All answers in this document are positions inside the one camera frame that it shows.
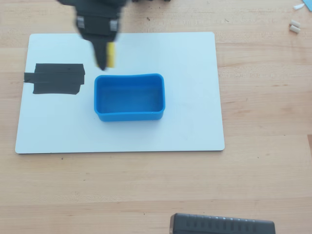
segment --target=black tape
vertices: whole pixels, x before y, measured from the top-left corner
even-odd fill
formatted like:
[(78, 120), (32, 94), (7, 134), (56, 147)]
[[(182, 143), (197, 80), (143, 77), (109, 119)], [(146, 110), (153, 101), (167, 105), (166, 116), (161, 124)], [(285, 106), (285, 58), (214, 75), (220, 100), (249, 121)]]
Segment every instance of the black tape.
[(34, 84), (33, 94), (77, 94), (84, 84), (83, 64), (36, 64), (24, 82)]

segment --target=whiteboard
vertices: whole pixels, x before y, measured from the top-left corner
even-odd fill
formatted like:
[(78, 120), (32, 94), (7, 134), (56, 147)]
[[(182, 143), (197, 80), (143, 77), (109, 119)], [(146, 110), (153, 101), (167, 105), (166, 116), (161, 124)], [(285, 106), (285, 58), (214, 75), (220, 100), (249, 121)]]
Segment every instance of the whiteboard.
[[(215, 36), (199, 33), (119, 34), (115, 68), (97, 68), (90, 42), (77, 34), (32, 34), (26, 72), (36, 63), (83, 63), (76, 95), (33, 94), (24, 83), (16, 140), (19, 154), (220, 151), (224, 149)], [(166, 109), (156, 121), (102, 122), (94, 111), (100, 75), (159, 73)]]

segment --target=wooden surface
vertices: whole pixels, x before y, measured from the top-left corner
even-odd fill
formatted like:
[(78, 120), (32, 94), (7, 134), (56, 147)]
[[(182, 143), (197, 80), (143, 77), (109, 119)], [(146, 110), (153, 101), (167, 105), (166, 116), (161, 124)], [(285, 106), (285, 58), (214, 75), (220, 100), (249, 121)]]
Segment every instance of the wooden surface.
[(124, 9), (123, 32), (215, 33), (223, 152), (20, 156), (29, 35), (74, 32), (74, 11), (54, 0), (0, 0), (0, 233), (168, 234), (180, 212), (310, 234), (312, 13), (295, 12), (299, 3), (155, 0)]

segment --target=blue plastic bin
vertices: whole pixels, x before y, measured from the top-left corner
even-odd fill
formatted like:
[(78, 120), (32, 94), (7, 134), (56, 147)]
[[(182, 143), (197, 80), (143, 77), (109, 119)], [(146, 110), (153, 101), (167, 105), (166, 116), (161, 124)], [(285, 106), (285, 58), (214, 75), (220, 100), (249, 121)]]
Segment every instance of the blue plastic bin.
[(94, 110), (106, 122), (161, 119), (164, 79), (160, 74), (99, 76), (95, 80)]

